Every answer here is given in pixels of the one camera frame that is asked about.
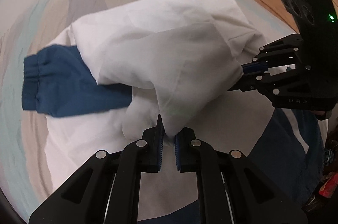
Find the red object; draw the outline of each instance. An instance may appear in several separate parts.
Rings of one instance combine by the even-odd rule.
[[[338,185],[338,173],[332,175],[327,182],[320,188],[319,194],[326,198],[331,198]]]

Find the white garment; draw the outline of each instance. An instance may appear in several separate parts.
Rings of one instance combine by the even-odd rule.
[[[216,150],[248,155],[274,111],[257,91],[227,92],[242,75],[240,65],[267,44],[235,0],[141,0],[80,18],[55,43],[76,44],[99,84],[133,86],[127,109],[47,117],[55,189],[95,151],[119,151],[139,139],[158,113],[170,137],[188,126]],[[139,220],[198,198],[195,174],[177,172],[174,157],[165,146],[161,172],[142,174]]]

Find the black device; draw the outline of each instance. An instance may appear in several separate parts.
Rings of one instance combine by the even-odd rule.
[[[338,20],[332,1],[282,2],[300,34],[260,48],[230,91],[257,89],[274,107],[328,112],[338,101]],[[295,69],[268,73],[291,64]],[[29,224],[136,223],[141,172],[160,171],[164,133],[159,116],[156,127],[123,151],[98,151],[31,215]],[[197,173],[201,223],[308,223],[305,213],[240,151],[215,151],[188,128],[175,137],[175,151],[177,169]],[[331,203],[324,211],[310,223],[327,224],[337,217]]]

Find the silver screw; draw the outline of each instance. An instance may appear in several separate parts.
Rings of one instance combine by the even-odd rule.
[[[241,153],[240,151],[232,151],[232,152],[231,152],[231,156],[232,156],[233,158],[241,158],[242,153]]]
[[[107,153],[106,153],[105,151],[98,151],[98,152],[96,153],[96,158],[102,159],[102,158],[105,158],[106,155],[107,155]]]
[[[201,141],[198,139],[191,140],[191,145],[194,147],[199,147],[201,144]]]
[[[136,142],[136,146],[138,147],[145,147],[147,145],[147,141],[146,140],[138,140]]]

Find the bed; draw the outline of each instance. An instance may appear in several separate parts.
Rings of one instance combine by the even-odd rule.
[[[37,0],[0,33],[0,187],[24,221],[52,193],[46,118],[21,109],[23,59],[79,17],[136,0]],[[294,31],[255,0],[236,0],[269,41]]]

